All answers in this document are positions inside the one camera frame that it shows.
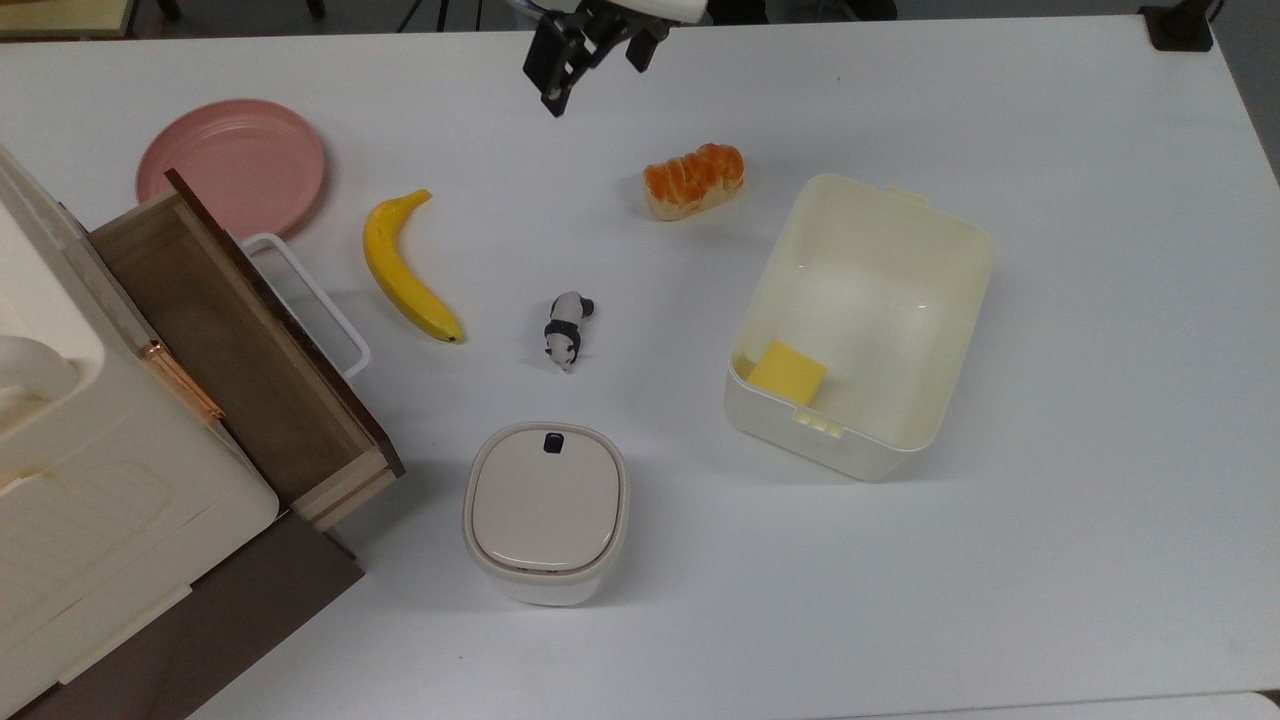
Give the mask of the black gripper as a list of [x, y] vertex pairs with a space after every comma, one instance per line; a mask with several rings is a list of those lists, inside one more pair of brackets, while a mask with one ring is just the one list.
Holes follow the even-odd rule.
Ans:
[[549, 1], [535, 28], [524, 73], [553, 117], [562, 117], [573, 86], [593, 67], [589, 47], [628, 41], [626, 58], [644, 73], [677, 19], [663, 1]]

